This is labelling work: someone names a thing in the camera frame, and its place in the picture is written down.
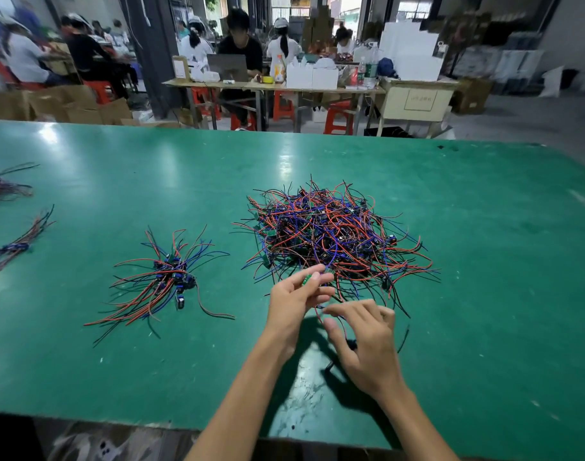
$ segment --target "wire bundle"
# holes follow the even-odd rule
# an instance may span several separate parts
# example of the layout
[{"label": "wire bundle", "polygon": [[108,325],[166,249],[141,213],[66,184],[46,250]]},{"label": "wire bundle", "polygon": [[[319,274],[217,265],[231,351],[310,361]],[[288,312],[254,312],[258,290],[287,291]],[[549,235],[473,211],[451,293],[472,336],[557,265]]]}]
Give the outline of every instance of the wire bundle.
[{"label": "wire bundle", "polygon": [[26,252],[30,245],[38,237],[38,235],[45,230],[45,228],[55,223],[49,221],[49,217],[53,212],[53,208],[54,206],[52,206],[51,210],[45,214],[37,216],[30,229],[22,234],[19,238],[10,244],[0,247],[0,272],[15,257],[20,255],[22,252]]},{"label": "wire bundle", "polygon": [[[132,275],[126,278],[115,277],[117,281],[113,283],[111,287],[122,290],[122,296],[128,293],[139,294],[137,294],[134,299],[127,302],[107,302],[107,304],[116,306],[116,310],[113,311],[112,314],[100,320],[84,324],[104,325],[109,327],[100,338],[94,341],[94,345],[97,345],[102,341],[104,337],[120,323],[130,325],[139,318],[147,319],[150,329],[156,336],[158,336],[158,333],[156,333],[151,327],[149,318],[155,318],[158,320],[153,314],[163,309],[166,304],[173,300],[173,298],[175,298],[177,309],[183,309],[185,304],[184,291],[195,287],[198,305],[206,314],[211,315],[212,317],[235,318],[234,315],[213,313],[205,309],[201,302],[198,282],[196,281],[196,277],[192,275],[192,272],[201,265],[217,259],[218,257],[229,255],[223,251],[209,251],[210,246],[213,246],[211,240],[207,243],[199,241],[199,238],[203,235],[206,228],[207,226],[203,228],[203,231],[197,236],[196,240],[190,247],[187,247],[188,243],[184,243],[184,240],[181,238],[185,230],[174,231],[172,235],[173,245],[171,247],[171,253],[167,254],[162,247],[158,246],[151,229],[148,227],[147,231],[145,231],[148,242],[141,244],[153,249],[158,258],[131,259],[114,265],[114,267],[119,267],[120,265],[134,265],[150,269],[151,271],[139,273],[138,275]],[[205,257],[209,257],[209,259],[195,266],[199,260],[204,259]],[[134,264],[136,262],[149,262],[150,266]]]},{"label": "wire bundle", "polygon": [[[399,307],[410,317],[401,305],[396,282],[419,274],[436,279],[432,261],[420,252],[424,249],[420,238],[414,240],[404,232],[391,220],[394,217],[376,215],[375,202],[369,206],[350,184],[342,182],[327,190],[310,180],[308,189],[301,187],[297,193],[290,193],[290,187],[258,192],[264,202],[248,197],[254,218],[245,220],[255,220],[256,226],[234,223],[257,236],[259,251],[243,266],[257,265],[256,281],[269,276],[279,281],[296,269],[323,263],[335,276],[336,300],[361,299],[366,290],[377,302],[377,297],[383,303],[390,299],[393,309]],[[414,245],[401,247],[405,240]],[[260,267],[268,271],[259,275]]]},{"label": "wire bundle", "polygon": [[32,186],[27,184],[16,184],[7,181],[2,176],[5,174],[14,173],[15,171],[35,168],[36,166],[38,165],[35,165],[33,162],[28,162],[22,163],[21,165],[12,166],[11,168],[7,168],[6,170],[0,171],[0,200],[12,200],[12,198],[7,199],[6,197],[8,196],[16,197],[18,195],[32,195]]}]

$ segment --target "green workbench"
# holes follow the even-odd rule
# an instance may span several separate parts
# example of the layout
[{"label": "green workbench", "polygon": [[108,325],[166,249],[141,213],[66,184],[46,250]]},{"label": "green workbench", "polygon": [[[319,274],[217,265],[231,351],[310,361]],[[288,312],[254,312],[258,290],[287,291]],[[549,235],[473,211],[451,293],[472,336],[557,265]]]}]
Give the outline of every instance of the green workbench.
[{"label": "green workbench", "polygon": [[[406,277],[396,341],[410,387],[463,456],[585,459],[585,168],[534,144],[0,122],[0,170],[34,186],[0,203],[0,245],[55,204],[52,225],[0,274],[0,412],[204,428],[265,324],[254,284],[252,189],[342,180],[403,213],[441,269]],[[230,257],[196,271],[209,317],[186,295],[152,322],[101,333],[115,263],[186,228]],[[262,434],[396,446],[377,408],[342,375],[312,318],[278,382]]]}]

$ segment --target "laptop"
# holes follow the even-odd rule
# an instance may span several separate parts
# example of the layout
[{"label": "laptop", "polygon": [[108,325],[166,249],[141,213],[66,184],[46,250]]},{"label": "laptop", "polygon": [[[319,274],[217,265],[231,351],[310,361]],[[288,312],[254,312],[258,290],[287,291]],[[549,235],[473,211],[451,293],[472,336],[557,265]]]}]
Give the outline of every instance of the laptop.
[{"label": "laptop", "polygon": [[220,75],[220,80],[234,80],[235,82],[247,82],[248,67],[246,56],[243,54],[208,54],[207,64],[211,71]]}]

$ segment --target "plastic bottle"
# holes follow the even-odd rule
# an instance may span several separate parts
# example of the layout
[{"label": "plastic bottle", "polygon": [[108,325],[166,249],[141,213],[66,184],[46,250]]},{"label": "plastic bottle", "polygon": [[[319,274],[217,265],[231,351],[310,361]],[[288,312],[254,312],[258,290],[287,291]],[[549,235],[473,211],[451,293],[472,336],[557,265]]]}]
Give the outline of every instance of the plastic bottle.
[{"label": "plastic bottle", "polygon": [[367,62],[367,69],[365,71],[365,85],[373,89],[375,87],[376,78],[378,76],[378,62],[380,61],[380,52],[378,45],[374,42],[369,53],[369,61]]},{"label": "plastic bottle", "polygon": [[286,64],[284,63],[282,55],[279,54],[278,61],[276,61],[275,65],[273,65],[273,80],[279,84],[283,83],[285,78],[285,70]]},{"label": "plastic bottle", "polygon": [[363,85],[366,69],[367,66],[365,64],[365,58],[361,58],[361,61],[359,61],[359,66],[357,68],[357,85]]}]

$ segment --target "man in black shirt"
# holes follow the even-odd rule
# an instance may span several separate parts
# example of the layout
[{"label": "man in black shirt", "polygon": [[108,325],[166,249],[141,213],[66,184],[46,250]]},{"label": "man in black shirt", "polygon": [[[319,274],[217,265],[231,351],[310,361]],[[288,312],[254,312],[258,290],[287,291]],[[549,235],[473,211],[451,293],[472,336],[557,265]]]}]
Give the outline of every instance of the man in black shirt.
[{"label": "man in black shirt", "polygon": [[[228,24],[228,35],[218,45],[218,54],[242,54],[246,57],[248,68],[248,80],[262,74],[262,47],[260,42],[250,37],[250,17],[240,8],[232,8],[226,16]],[[241,100],[255,102],[254,93],[241,89],[222,89],[220,97],[223,100]],[[235,104],[224,104],[223,107],[234,113],[242,124],[248,126],[248,110],[235,106]],[[265,129],[265,113],[262,113],[262,129]]]},{"label": "man in black shirt", "polygon": [[[111,55],[87,35],[87,27],[83,22],[71,20],[71,25],[75,32],[69,36],[66,44],[79,76],[87,81],[109,81],[118,98],[128,98],[121,79],[129,71],[123,68],[123,65],[114,63]],[[105,61],[94,60],[95,54],[102,56]],[[136,84],[136,72],[131,79]]]}]

